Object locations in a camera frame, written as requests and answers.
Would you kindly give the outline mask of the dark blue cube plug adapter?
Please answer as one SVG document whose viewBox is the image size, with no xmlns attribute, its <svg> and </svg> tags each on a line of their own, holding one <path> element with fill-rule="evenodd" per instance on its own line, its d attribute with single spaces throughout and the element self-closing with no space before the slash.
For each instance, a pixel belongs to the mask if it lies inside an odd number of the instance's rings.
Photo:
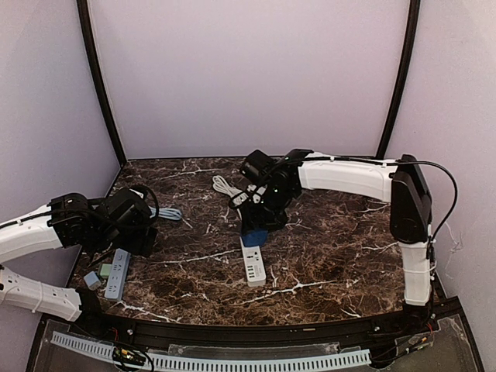
<svg viewBox="0 0 496 372">
<path fill-rule="evenodd" d="M 240 238 L 244 247 L 262 246 L 267 241 L 268 231 L 265 229 L 255 229 L 242 233 Z"/>
</svg>

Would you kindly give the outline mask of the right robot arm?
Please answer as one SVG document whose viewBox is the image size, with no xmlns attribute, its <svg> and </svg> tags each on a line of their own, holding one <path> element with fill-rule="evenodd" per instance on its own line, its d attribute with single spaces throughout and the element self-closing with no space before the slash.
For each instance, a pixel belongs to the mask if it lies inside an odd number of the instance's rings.
<svg viewBox="0 0 496 372">
<path fill-rule="evenodd" d="M 425 307 L 432 296 L 434 249 L 432 195 L 423 161 L 405 154 L 398 160 L 371 160 L 293 149 L 284 157 L 254 150 L 239 172 L 250 182 L 229 207 L 241 215 L 241 240 L 259 246 L 288 223 L 287 207 L 303 190 L 362 195 L 390 205 L 390 231 L 398 243 L 405 278 L 405 304 Z"/>
</svg>

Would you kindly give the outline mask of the white power strip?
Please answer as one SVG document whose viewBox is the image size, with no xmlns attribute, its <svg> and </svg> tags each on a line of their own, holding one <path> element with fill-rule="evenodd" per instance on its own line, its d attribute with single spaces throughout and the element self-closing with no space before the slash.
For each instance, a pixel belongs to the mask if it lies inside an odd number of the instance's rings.
<svg viewBox="0 0 496 372">
<path fill-rule="evenodd" d="M 267 275 L 259 246 L 245 247 L 242 240 L 240 243 L 247 285 L 250 288 L 264 286 Z"/>
</svg>

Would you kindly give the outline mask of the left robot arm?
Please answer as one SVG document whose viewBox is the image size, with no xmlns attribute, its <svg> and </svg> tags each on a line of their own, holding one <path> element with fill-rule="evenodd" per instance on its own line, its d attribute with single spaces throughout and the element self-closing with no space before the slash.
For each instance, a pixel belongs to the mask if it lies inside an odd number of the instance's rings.
<svg viewBox="0 0 496 372">
<path fill-rule="evenodd" d="M 78 193 L 54 198 L 1 224 L 1 262 L 73 246 L 90 254 L 121 248 L 146 256 L 157 234 L 153 224 L 159 216 L 159 207 L 150 207 L 147 196 L 147 192 L 124 188 L 107 198 L 88 199 Z M 98 310 L 86 291 L 35 281 L 6 266 L 1 267 L 1 302 L 69 322 L 83 312 Z"/>
</svg>

